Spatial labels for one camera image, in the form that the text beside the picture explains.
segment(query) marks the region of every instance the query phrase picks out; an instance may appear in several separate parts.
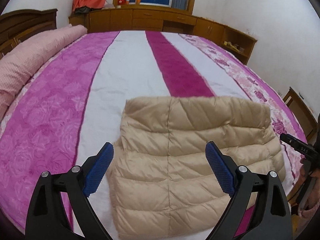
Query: rose pattern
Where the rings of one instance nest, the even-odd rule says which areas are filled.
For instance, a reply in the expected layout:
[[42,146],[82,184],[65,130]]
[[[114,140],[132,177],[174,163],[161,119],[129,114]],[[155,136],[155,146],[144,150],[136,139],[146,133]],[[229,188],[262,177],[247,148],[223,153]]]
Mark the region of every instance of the rose pattern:
[[[231,53],[223,50],[216,44],[206,41],[200,37],[186,37],[184,34],[179,34],[183,39],[197,47],[209,58],[211,58],[219,67],[232,77],[246,93],[246,95],[254,102],[264,103],[270,107],[270,115],[272,126],[279,135],[280,131],[288,132],[300,140],[306,142],[303,130],[298,123],[296,117],[286,107],[282,99],[277,93],[261,80],[253,70],[243,65]],[[300,154],[297,154],[290,147],[282,145],[283,152],[289,158],[294,177],[294,183],[297,181],[300,172]]]
[[[42,171],[68,171],[93,75],[119,32],[88,34],[48,60],[22,88],[0,125],[0,206],[24,229]],[[71,208],[62,196],[67,215]]]

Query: wooden headboard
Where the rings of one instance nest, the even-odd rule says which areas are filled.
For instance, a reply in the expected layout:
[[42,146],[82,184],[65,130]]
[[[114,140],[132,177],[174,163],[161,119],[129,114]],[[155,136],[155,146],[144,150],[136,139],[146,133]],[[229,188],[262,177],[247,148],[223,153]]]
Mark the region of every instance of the wooden headboard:
[[0,59],[31,36],[57,28],[57,9],[18,10],[0,16]]

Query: blue gripper pad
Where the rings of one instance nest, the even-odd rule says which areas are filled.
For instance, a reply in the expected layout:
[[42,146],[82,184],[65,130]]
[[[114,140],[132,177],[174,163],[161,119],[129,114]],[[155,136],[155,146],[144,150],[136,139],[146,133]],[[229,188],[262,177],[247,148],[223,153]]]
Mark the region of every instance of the blue gripper pad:
[[233,197],[235,193],[234,176],[230,172],[226,163],[223,161],[224,155],[214,143],[209,142],[205,147],[205,157],[207,158],[207,161],[213,173],[215,174],[222,191],[229,194],[230,197]]
[[87,176],[85,177],[85,186],[83,194],[89,197],[90,194],[95,193],[98,189],[104,174],[106,173],[111,161],[113,159],[113,145],[109,143],[107,147],[100,153],[97,161],[92,166]]

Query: window frame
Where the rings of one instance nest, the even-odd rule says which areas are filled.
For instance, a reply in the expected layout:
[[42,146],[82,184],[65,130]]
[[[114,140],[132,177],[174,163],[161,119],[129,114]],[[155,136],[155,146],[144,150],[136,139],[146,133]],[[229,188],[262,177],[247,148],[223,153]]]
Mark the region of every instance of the window frame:
[[[118,5],[118,0],[113,0],[113,4],[115,6],[117,6]],[[179,13],[185,13],[185,14],[190,14],[191,15],[192,12],[193,12],[194,4],[195,4],[195,0],[188,0],[187,9],[186,10],[177,9],[177,8],[171,8],[171,7],[166,6],[166,5],[158,5],[158,4],[144,4],[144,3],[141,3],[141,6],[151,6],[151,7],[163,8],[163,10],[168,10],[168,11],[177,10],[177,11],[179,11]]]

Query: metal screw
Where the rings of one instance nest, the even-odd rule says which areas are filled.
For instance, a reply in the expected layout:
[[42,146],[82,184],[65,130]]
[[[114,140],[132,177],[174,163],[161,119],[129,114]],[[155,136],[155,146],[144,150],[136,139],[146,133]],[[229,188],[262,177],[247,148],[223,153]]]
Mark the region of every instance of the metal screw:
[[44,171],[41,173],[41,177],[47,177],[49,175],[49,172],[48,171]]
[[71,171],[74,172],[74,173],[79,172],[79,170],[80,170],[80,167],[79,167],[79,166],[74,166],[74,167],[72,167],[72,169],[71,169]]
[[247,169],[247,167],[246,166],[240,166],[239,167],[239,171],[241,171],[241,172],[247,172],[248,171],[248,169]]
[[275,171],[270,171],[270,176],[275,178],[278,174]]

